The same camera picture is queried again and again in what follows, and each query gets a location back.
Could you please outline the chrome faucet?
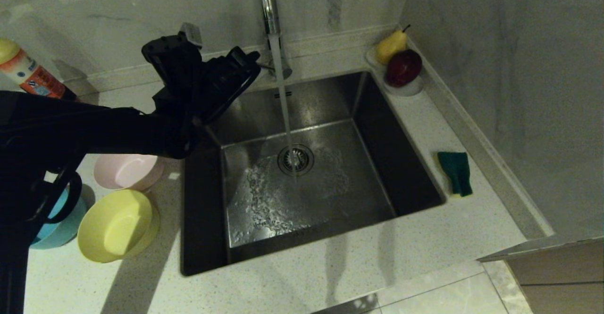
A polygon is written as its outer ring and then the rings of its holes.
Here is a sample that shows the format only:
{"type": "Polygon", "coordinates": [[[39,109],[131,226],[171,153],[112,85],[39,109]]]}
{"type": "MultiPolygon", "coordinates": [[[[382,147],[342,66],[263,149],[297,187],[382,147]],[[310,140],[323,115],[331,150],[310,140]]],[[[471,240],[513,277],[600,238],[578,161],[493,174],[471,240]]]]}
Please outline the chrome faucet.
{"type": "Polygon", "coordinates": [[[269,51],[273,49],[279,50],[282,75],[284,79],[288,79],[293,71],[287,62],[287,58],[285,58],[285,50],[281,47],[281,26],[277,0],[260,1],[268,49],[269,51]]]}

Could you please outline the orange label detergent bottle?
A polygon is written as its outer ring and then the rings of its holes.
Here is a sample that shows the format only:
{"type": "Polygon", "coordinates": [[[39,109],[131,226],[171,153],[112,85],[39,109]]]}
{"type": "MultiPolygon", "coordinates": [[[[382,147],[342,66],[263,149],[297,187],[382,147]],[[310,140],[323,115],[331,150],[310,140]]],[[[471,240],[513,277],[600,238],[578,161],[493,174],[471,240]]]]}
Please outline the orange label detergent bottle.
{"type": "Polygon", "coordinates": [[[27,93],[80,102],[76,94],[29,56],[17,43],[0,38],[0,72],[27,93]]]}

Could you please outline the blue plastic bowl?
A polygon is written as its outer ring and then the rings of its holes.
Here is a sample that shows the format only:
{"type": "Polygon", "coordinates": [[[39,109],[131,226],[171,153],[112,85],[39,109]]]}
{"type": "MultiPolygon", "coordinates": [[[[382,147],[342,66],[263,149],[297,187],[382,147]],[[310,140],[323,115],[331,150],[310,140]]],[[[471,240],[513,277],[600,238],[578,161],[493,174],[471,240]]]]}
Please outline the blue plastic bowl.
{"type": "Polygon", "coordinates": [[[73,239],[78,233],[78,227],[87,211],[85,201],[82,199],[82,183],[75,183],[74,191],[70,190],[71,185],[63,190],[61,196],[57,200],[53,209],[50,212],[50,217],[58,215],[65,208],[65,205],[70,196],[78,196],[78,201],[60,223],[45,223],[39,230],[33,242],[30,244],[30,249],[54,249],[60,247],[73,239]]]}

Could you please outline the green and yellow sponge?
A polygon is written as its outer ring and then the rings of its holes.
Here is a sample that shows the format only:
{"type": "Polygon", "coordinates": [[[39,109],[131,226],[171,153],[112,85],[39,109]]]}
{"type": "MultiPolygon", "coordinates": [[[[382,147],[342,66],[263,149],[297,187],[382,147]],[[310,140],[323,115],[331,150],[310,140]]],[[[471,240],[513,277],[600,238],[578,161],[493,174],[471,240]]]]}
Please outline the green and yellow sponge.
{"type": "Polygon", "coordinates": [[[449,178],[453,195],[470,196],[470,160],[466,152],[438,151],[436,159],[449,178]]]}

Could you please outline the metal sink drain strainer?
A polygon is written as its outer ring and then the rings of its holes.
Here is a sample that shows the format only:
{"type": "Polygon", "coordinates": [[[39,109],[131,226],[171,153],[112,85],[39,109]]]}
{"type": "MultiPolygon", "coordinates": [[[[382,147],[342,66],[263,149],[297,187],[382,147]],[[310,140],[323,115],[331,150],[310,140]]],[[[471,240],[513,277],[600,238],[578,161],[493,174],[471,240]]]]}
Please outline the metal sink drain strainer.
{"type": "Polygon", "coordinates": [[[299,177],[310,172],[315,157],[311,149],[303,144],[292,144],[284,147],[278,154],[279,170],[287,176],[299,177]]]}

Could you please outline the stainless steel sink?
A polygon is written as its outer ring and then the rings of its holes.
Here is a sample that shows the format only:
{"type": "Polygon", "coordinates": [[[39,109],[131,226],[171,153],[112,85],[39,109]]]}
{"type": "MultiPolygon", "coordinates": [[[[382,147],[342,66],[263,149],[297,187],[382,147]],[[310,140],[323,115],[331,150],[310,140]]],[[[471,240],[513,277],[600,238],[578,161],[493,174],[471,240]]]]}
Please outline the stainless steel sink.
{"type": "Polygon", "coordinates": [[[278,168],[287,146],[277,88],[247,92],[199,129],[184,162],[180,271],[186,277],[445,203],[369,72],[285,87],[304,176],[278,168]]]}

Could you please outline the running water stream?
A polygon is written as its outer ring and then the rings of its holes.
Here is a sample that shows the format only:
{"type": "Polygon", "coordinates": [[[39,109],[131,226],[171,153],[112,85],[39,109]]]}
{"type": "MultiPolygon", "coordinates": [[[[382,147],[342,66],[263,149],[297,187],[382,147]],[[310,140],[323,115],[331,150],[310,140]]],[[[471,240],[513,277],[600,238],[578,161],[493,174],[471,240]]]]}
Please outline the running water stream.
{"type": "Polygon", "coordinates": [[[293,140],[291,137],[291,129],[289,122],[289,112],[287,99],[285,96],[285,84],[284,84],[284,75],[283,75],[283,60],[281,58],[280,51],[280,41],[279,36],[277,34],[270,34],[268,36],[270,51],[272,54],[272,59],[275,67],[275,75],[276,75],[276,85],[279,90],[280,95],[280,104],[281,104],[281,112],[283,115],[284,126],[285,126],[285,139],[287,142],[289,157],[293,158],[294,148],[293,148],[293,140]]]}

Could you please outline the pink plastic bowl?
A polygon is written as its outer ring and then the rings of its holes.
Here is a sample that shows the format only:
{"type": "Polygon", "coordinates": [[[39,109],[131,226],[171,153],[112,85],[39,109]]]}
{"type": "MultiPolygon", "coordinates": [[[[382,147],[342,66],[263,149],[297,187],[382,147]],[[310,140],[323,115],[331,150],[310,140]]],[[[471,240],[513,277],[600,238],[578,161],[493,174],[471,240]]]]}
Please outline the pink plastic bowl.
{"type": "Polygon", "coordinates": [[[102,154],[94,165],[93,178],[106,189],[144,191],[160,179],[164,167],[164,161],[155,155],[102,154]]]}

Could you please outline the yellow pear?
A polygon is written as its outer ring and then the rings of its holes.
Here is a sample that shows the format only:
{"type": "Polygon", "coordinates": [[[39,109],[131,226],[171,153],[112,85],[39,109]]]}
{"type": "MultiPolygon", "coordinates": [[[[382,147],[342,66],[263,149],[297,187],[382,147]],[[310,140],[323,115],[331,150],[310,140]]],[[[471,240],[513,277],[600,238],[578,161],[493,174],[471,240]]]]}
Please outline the yellow pear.
{"type": "Polygon", "coordinates": [[[403,29],[395,30],[375,46],[376,61],[379,64],[387,65],[395,54],[406,50],[408,42],[406,31],[410,26],[409,24],[403,29]]]}

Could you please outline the dark red apple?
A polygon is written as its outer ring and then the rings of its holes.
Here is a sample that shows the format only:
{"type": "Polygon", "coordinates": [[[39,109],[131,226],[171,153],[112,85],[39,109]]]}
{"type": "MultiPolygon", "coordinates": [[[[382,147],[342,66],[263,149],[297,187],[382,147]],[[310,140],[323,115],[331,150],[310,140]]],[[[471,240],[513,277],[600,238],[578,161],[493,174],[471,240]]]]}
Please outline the dark red apple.
{"type": "Polygon", "coordinates": [[[421,73],[423,61],[414,50],[408,49],[396,53],[388,63],[385,81],[388,85],[401,88],[411,83],[421,73]]]}

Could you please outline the yellow plastic bowl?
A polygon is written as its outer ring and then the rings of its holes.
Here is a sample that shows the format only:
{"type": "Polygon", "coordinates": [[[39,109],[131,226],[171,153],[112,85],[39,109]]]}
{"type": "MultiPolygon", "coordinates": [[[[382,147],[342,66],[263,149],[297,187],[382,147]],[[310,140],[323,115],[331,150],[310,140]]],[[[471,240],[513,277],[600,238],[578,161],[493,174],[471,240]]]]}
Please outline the yellow plastic bowl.
{"type": "Polygon", "coordinates": [[[87,211],[78,227],[78,249],[91,262],[116,262],[142,253],[159,228],[159,211],[146,195],[118,190],[87,211]]]}

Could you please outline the white fruit tray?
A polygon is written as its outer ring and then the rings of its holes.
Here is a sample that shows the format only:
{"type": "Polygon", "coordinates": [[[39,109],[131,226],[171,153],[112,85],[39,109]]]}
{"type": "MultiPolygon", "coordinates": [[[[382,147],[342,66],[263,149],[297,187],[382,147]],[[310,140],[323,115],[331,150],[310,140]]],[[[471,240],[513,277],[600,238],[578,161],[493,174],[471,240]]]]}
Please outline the white fruit tray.
{"type": "Polygon", "coordinates": [[[386,65],[380,64],[376,60],[376,50],[371,47],[365,54],[365,60],[369,63],[371,67],[375,69],[378,73],[380,79],[383,80],[384,85],[386,87],[387,92],[390,94],[394,94],[395,96],[404,96],[404,97],[412,97],[416,96],[423,90],[424,82],[421,75],[417,75],[414,77],[412,81],[405,84],[402,87],[395,87],[386,82],[386,65]]]}

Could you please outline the light wooden cabinet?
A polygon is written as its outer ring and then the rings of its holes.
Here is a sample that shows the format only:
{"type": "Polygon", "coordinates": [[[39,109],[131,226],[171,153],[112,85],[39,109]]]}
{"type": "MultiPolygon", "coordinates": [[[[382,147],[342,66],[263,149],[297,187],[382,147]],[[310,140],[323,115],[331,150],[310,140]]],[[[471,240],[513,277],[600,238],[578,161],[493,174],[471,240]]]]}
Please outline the light wooden cabinet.
{"type": "Polygon", "coordinates": [[[604,240],[506,262],[534,314],[604,314],[604,240]]]}

